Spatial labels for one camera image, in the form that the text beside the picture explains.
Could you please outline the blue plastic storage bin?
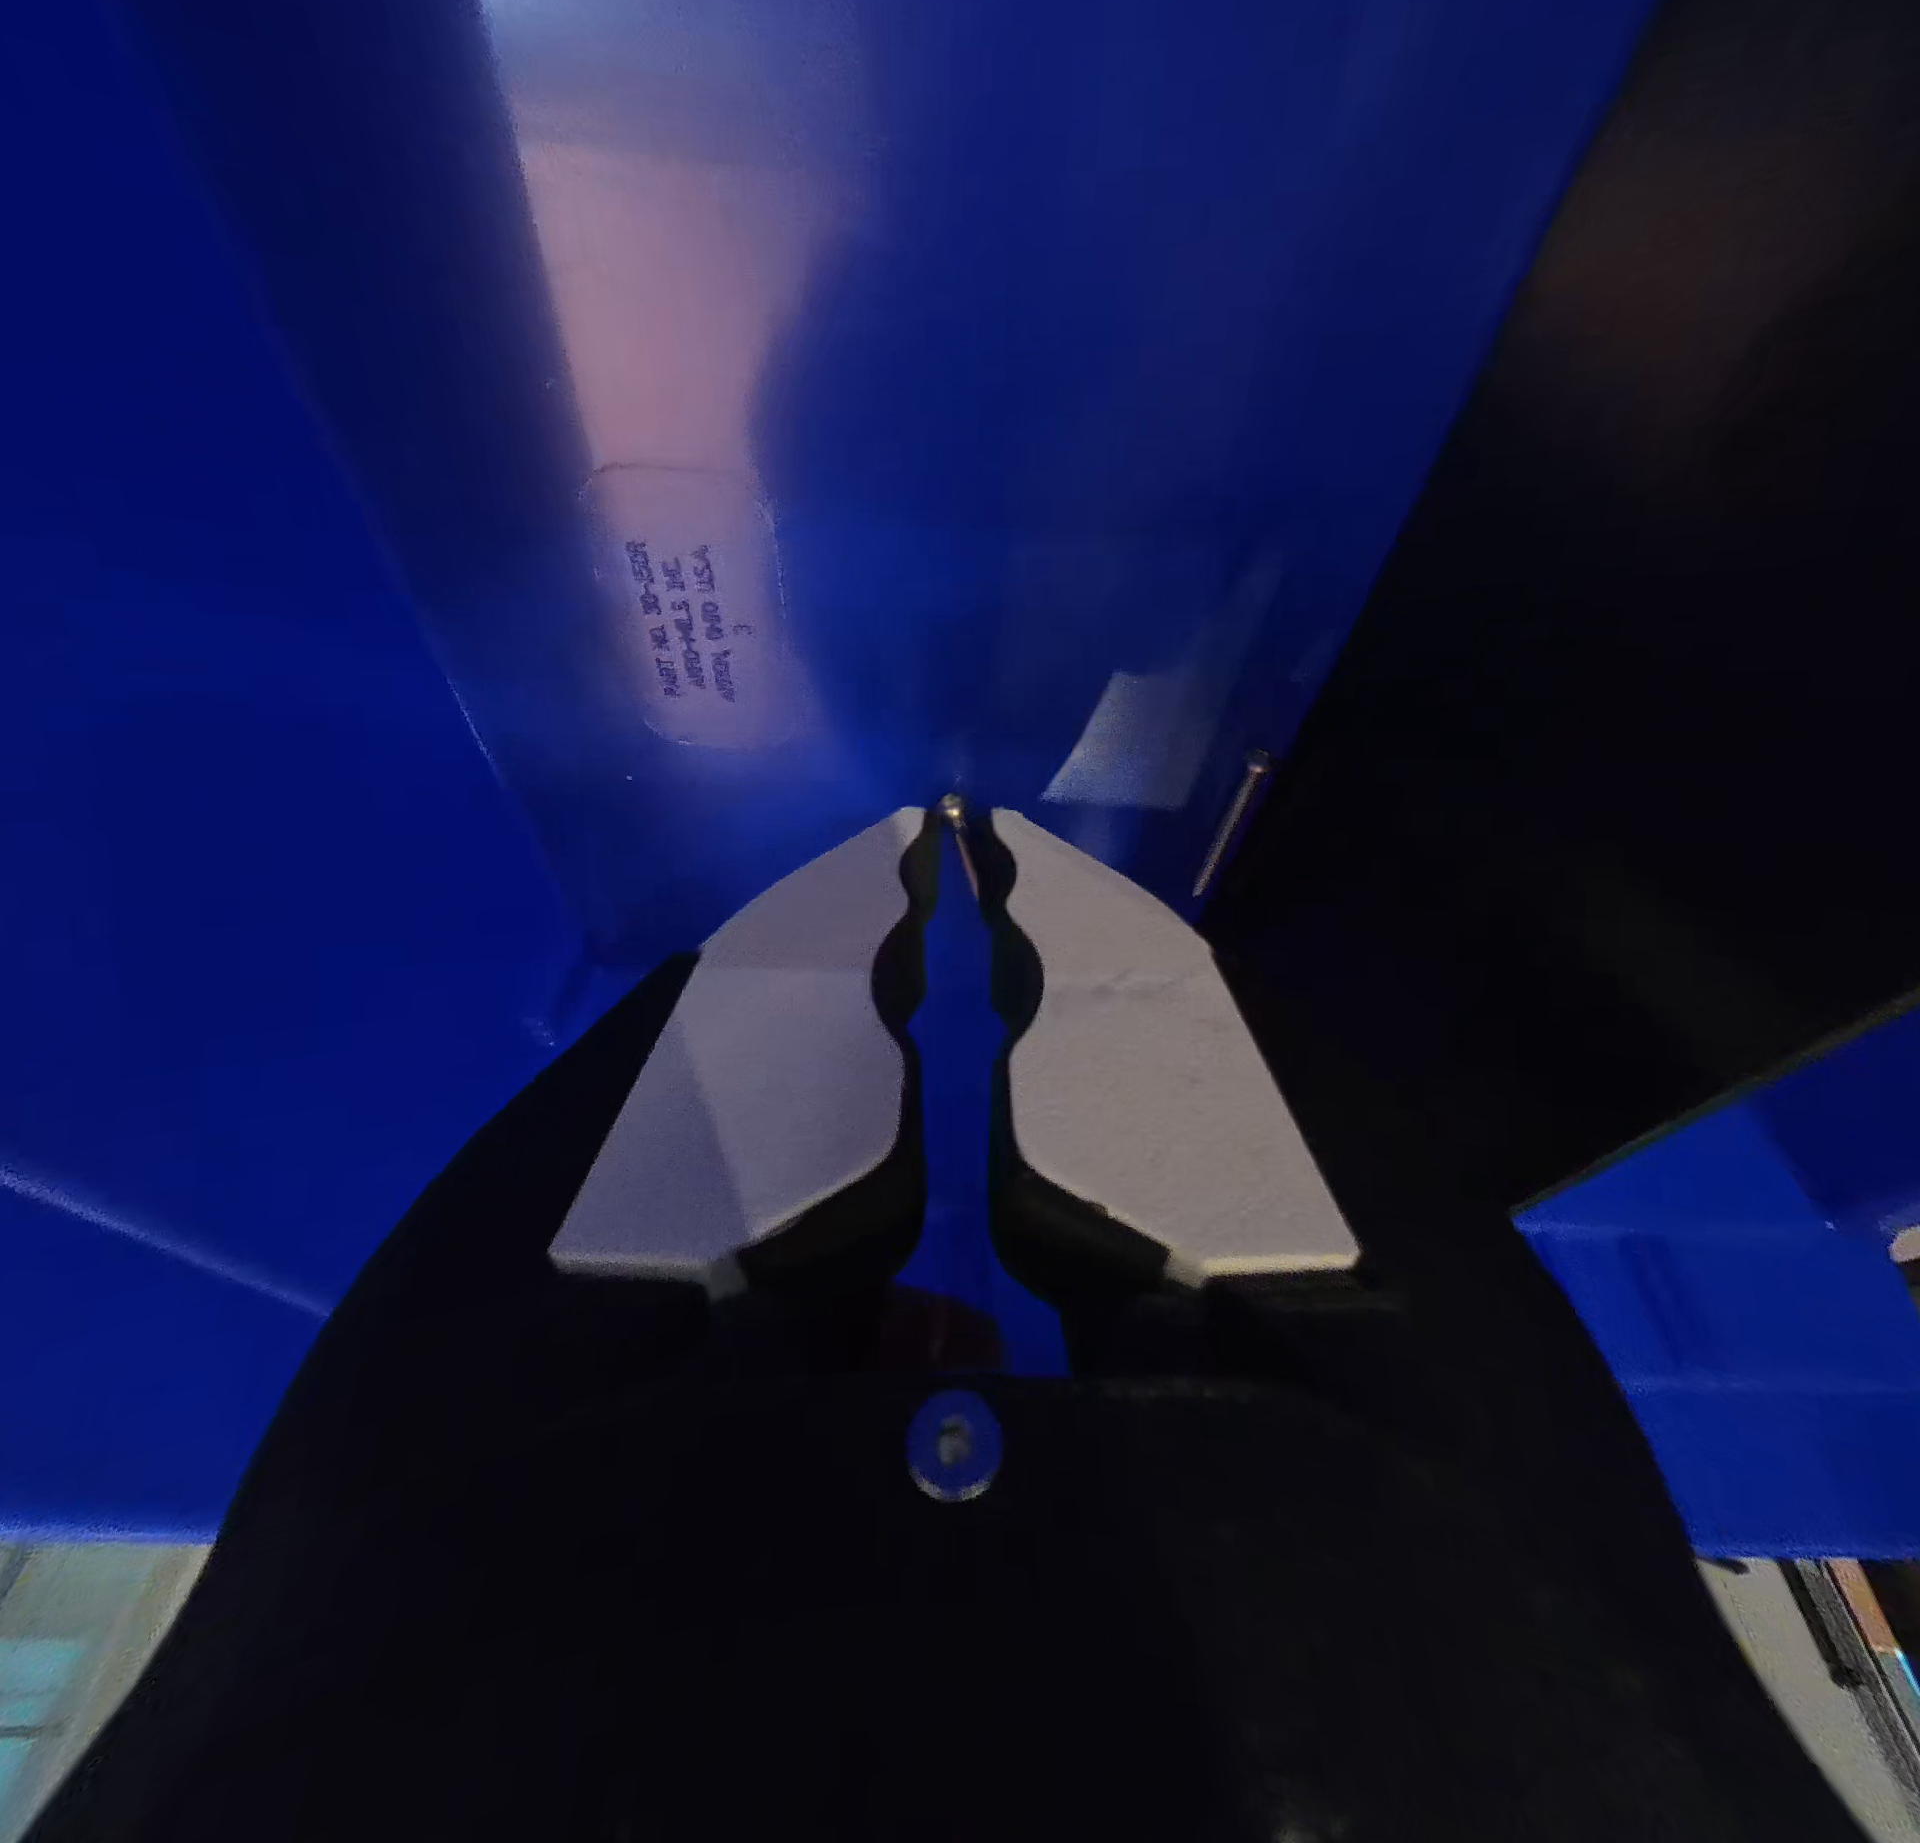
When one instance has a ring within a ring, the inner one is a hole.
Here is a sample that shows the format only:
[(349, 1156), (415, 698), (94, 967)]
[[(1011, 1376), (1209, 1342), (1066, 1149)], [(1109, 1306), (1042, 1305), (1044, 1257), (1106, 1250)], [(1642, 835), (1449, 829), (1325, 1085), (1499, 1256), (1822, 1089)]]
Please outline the blue plastic storage bin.
[[(1205, 931), (1661, 1), (4, 0), (4, 1526), (209, 1536), (893, 808)], [(1915, 1555), (1915, 1008), (1514, 1213), (1700, 1550)]]

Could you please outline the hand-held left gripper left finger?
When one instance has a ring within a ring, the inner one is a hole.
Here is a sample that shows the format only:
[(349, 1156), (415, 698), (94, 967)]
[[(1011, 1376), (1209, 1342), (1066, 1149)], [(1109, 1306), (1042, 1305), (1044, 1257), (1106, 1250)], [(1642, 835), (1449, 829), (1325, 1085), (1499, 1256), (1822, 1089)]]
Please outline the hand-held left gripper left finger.
[(901, 808), (755, 896), (707, 942), (549, 1257), (564, 1275), (838, 1295), (926, 1224), (911, 1023), (940, 820)]

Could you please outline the black bin divider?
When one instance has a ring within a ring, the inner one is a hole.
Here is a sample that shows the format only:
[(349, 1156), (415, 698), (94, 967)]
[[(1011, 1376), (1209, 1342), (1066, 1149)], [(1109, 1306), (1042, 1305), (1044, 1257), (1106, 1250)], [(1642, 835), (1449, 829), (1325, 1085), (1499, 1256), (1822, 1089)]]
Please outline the black bin divider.
[(1663, 0), (1205, 914), (1363, 1243), (1915, 1008), (1917, 0)]

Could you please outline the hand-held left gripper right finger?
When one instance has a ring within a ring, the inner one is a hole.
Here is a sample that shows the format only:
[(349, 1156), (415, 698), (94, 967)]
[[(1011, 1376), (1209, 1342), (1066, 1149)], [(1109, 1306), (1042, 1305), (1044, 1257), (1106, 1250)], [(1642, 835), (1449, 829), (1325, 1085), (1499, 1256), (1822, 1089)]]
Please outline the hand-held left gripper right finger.
[(1355, 1281), (1357, 1234), (1195, 928), (1016, 810), (979, 876), (1006, 1267), (1040, 1291)]

